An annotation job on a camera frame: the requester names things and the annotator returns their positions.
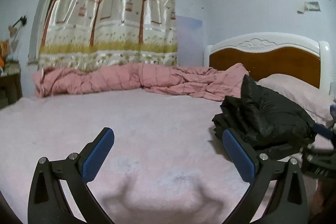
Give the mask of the white and wood headboard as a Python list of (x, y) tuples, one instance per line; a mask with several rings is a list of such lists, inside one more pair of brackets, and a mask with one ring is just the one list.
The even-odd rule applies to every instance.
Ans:
[(281, 32), (257, 32), (206, 46), (203, 65), (226, 70), (241, 63), (258, 81), (280, 73), (330, 92), (332, 58), (328, 42)]

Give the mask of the pink quilted blanket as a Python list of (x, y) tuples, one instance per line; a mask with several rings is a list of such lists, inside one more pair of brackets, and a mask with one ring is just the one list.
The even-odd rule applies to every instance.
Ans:
[(173, 96), (191, 96), (222, 101), (239, 98), (248, 71), (237, 63), (224, 71), (207, 67), (165, 67), (127, 63), (84, 73), (73, 68), (46, 67), (33, 75), (37, 96), (91, 94), (115, 90), (143, 89)]

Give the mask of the orange clutter on desk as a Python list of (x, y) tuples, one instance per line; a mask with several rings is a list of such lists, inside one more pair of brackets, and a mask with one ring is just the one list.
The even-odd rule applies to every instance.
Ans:
[(10, 42), (8, 39), (0, 41), (0, 67), (3, 69), (5, 67), (5, 62), (10, 54)]

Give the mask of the wall mounted desk lamp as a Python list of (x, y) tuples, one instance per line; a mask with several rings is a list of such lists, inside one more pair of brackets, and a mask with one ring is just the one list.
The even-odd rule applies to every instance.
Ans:
[(12, 26), (8, 26), (9, 35), (13, 38), (19, 31), (21, 27), (27, 24), (27, 17), (21, 16)]

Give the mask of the wall sticker picture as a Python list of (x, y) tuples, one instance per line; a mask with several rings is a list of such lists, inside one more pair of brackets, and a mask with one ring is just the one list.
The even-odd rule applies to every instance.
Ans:
[(298, 14), (304, 14), (305, 12), (316, 11), (320, 12), (321, 8), (318, 2), (304, 2), (301, 4), (297, 10)]

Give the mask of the tree pattern curtain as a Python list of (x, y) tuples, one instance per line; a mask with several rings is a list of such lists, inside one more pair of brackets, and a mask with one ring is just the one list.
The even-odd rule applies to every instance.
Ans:
[(52, 0), (38, 66), (176, 65), (175, 0)]

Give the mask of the black padded jacket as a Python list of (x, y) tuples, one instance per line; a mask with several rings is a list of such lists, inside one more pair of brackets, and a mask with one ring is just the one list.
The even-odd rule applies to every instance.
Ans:
[(241, 97), (226, 96), (220, 107), (222, 112), (213, 118), (215, 136), (221, 140), (224, 130), (232, 128), (272, 160), (299, 153), (317, 135), (315, 121), (301, 106), (248, 75), (243, 78)]

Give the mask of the brown wooden desk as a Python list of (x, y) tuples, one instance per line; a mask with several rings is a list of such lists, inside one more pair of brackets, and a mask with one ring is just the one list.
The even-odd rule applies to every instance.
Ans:
[(1, 68), (1, 109), (22, 98), (21, 67), (18, 61), (9, 61)]

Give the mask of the pink pillow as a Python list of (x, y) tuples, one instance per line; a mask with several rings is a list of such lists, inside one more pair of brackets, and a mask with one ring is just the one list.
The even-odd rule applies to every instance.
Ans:
[(257, 82), (272, 89), (301, 106), (311, 118), (325, 127), (332, 127), (334, 119), (330, 114), (333, 97), (326, 92), (293, 76), (273, 74)]

